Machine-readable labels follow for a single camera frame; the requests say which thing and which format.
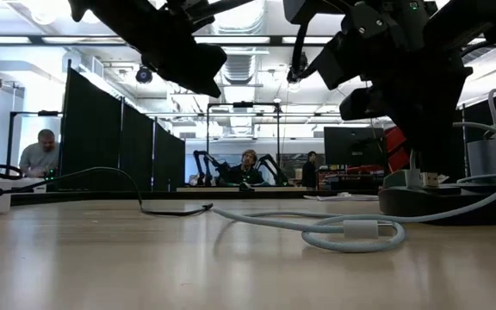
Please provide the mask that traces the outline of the black power strip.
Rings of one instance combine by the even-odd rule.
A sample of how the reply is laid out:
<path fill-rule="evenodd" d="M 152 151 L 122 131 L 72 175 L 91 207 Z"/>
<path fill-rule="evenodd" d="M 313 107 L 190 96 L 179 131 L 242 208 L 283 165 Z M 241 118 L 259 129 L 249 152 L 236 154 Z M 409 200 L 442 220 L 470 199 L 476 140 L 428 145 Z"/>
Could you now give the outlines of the black power strip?
<path fill-rule="evenodd" d="M 380 210 L 385 215 L 415 217 L 438 214 L 483 200 L 496 191 L 496 185 L 447 184 L 439 189 L 409 189 L 403 186 L 379 192 Z M 432 220 L 435 226 L 494 226 L 496 200 L 466 214 Z"/>

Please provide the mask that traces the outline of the grey USB charging hub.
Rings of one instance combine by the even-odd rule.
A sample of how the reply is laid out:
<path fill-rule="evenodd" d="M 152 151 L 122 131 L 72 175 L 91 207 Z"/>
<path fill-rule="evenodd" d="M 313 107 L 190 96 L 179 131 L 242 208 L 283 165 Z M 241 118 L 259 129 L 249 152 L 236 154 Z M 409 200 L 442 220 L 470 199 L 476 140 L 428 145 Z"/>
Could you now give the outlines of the grey USB charging hub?
<path fill-rule="evenodd" d="M 445 175 L 430 172 L 421 172 L 420 169 L 397 170 L 396 172 L 384 178 L 382 188 L 422 188 L 426 186 L 438 187 L 447 179 L 448 177 Z"/>

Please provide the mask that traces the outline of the red tool cart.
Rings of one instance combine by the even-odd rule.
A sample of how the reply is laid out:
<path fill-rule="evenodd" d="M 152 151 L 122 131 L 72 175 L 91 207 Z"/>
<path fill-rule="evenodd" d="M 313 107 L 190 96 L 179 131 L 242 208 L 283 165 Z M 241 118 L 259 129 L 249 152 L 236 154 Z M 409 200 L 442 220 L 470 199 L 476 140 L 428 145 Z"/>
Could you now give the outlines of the red tool cart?
<path fill-rule="evenodd" d="M 320 166 L 317 171 L 317 189 L 320 191 L 377 191 L 385 171 L 380 165 Z"/>

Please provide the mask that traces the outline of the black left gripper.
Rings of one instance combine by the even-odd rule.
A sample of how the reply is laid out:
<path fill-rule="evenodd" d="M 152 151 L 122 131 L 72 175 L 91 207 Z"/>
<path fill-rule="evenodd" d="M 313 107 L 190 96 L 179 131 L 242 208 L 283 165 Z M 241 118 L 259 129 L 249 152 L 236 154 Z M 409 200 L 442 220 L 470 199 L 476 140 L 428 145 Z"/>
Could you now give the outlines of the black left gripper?
<path fill-rule="evenodd" d="M 214 77 L 227 55 L 220 46 L 195 43 L 190 20 L 198 22 L 252 1 L 201 2 L 188 14 L 184 0 L 164 0 L 158 8 L 148 0 L 92 0 L 92 12 L 162 79 L 217 98 L 221 91 Z"/>

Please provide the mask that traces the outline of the black monitor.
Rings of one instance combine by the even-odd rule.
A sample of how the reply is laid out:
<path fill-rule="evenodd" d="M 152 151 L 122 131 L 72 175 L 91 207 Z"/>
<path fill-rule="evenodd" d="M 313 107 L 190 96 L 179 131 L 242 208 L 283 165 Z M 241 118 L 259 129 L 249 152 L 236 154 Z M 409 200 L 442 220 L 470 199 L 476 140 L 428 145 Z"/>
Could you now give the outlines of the black monitor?
<path fill-rule="evenodd" d="M 325 127 L 325 163 L 387 166 L 385 135 L 374 127 Z"/>

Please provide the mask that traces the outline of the person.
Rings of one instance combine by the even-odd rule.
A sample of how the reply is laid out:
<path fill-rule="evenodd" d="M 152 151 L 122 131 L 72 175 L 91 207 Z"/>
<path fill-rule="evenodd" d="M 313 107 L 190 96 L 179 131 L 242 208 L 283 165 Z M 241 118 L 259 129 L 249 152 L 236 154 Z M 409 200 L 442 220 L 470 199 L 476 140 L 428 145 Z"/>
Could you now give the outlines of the person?
<path fill-rule="evenodd" d="M 26 177 L 42 178 L 59 165 L 59 143 L 54 132 L 42 129 L 38 140 L 27 146 L 20 157 L 19 168 Z"/>
<path fill-rule="evenodd" d="M 316 152 L 310 151 L 307 154 L 307 161 L 302 167 L 301 184 L 308 189 L 315 189 L 317 186 L 316 157 Z"/>
<path fill-rule="evenodd" d="M 241 163 L 230 168 L 227 182 L 231 184 L 260 184 L 264 182 L 261 173 L 254 168 L 257 161 L 257 153 L 247 149 L 242 153 Z"/>

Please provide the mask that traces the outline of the black table edge rail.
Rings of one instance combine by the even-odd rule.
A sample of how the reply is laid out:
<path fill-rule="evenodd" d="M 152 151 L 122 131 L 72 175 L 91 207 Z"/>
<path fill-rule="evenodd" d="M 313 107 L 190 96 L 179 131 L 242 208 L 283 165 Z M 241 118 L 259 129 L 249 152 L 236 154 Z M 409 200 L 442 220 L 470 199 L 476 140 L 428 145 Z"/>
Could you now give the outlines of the black table edge rail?
<path fill-rule="evenodd" d="M 302 199 L 310 196 L 336 196 L 334 191 L 254 191 L 254 192 L 142 192 L 146 200 L 234 200 L 234 199 Z M 89 200 L 137 200 L 134 192 L 52 192 L 42 194 L 16 194 L 10 198 L 12 205 Z"/>

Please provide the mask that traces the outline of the red cabinet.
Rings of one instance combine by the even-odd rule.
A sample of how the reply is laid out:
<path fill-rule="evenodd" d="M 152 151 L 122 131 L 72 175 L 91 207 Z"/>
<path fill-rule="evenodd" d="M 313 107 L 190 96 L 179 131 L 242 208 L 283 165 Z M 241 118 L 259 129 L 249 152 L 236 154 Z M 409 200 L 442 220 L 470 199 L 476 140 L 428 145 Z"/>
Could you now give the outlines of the red cabinet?
<path fill-rule="evenodd" d="M 385 132 L 387 163 L 391 172 L 404 169 L 409 165 L 410 151 L 406 147 L 406 137 L 398 127 Z"/>

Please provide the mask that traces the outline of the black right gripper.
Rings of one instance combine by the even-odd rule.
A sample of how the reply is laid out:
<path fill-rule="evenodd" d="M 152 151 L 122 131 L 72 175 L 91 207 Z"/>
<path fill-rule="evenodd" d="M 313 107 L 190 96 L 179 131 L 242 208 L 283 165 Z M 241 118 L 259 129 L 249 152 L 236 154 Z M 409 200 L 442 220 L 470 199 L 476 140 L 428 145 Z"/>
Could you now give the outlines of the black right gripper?
<path fill-rule="evenodd" d="M 472 5 L 447 3 L 357 3 L 346 12 L 346 33 L 356 29 L 376 41 L 366 80 L 377 104 L 398 104 L 387 111 L 418 153 L 423 172 L 463 172 L 461 114 L 452 104 L 424 107 L 432 85 L 447 84 L 447 102 L 458 99 L 471 71 L 461 49 L 472 40 Z"/>

